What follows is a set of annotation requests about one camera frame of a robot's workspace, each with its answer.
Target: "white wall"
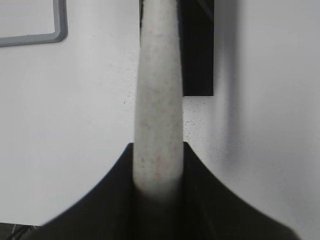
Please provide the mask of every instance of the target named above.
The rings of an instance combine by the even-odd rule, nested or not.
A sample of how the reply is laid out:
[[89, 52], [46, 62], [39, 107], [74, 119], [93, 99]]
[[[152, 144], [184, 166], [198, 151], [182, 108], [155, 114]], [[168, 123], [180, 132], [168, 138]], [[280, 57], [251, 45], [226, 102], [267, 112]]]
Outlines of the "white wall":
[[186, 140], [240, 197], [317, 240], [320, 2], [215, 7], [215, 96], [185, 100]]
[[[320, 236], [320, 3], [216, 0], [215, 96], [184, 137], [240, 197]], [[0, 222], [67, 209], [133, 141], [139, 6], [68, 0], [61, 43], [0, 48]]]

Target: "white cylindrical rod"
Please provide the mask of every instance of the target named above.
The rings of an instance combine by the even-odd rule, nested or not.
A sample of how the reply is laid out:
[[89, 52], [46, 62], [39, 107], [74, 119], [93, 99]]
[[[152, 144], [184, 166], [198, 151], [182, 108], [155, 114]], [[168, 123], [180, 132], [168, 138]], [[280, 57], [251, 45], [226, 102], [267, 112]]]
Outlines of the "white cylindrical rod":
[[183, 173], [182, 76], [176, 0], [144, 0], [133, 181], [153, 201], [177, 197]]

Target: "white surface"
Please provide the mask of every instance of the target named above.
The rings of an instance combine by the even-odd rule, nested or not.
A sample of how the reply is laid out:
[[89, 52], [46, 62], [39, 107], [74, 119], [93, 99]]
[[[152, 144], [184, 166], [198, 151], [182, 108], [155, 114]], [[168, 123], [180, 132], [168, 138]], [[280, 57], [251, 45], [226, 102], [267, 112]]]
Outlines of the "white surface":
[[[133, 140], [138, 5], [69, 0], [65, 41], [0, 49], [0, 222], [54, 217]], [[215, 96], [184, 99], [199, 157], [304, 240], [320, 236], [319, 9], [217, 0]]]
[[154, 201], [172, 204], [177, 199], [184, 166], [176, 0], [144, 1], [142, 26], [133, 181], [144, 195]]
[[54, 31], [53, 0], [0, 0], [0, 38]]

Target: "gray border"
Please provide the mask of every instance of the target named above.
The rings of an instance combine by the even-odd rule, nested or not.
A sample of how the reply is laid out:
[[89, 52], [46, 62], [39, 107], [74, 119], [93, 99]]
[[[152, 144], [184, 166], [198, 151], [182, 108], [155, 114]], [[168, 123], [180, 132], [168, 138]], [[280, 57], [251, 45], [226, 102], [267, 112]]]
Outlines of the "gray border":
[[31, 44], [47, 44], [61, 42], [68, 35], [66, 0], [52, 0], [54, 32], [25, 36], [0, 37], [1, 47], [12, 47]]

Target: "black stand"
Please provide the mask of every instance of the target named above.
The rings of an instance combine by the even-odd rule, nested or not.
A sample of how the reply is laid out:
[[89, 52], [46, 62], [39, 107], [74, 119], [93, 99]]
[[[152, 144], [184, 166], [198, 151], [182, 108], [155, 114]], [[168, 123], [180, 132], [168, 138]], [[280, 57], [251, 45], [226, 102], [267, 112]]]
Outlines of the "black stand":
[[[133, 144], [83, 199], [40, 228], [29, 240], [132, 240], [135, 191]], [[182, 200], [173, 239], [298, 240], [286, 226], [257, 211], [225, 187], [184, 143]], [[161, 239], [155, 229], [152, 239]]]

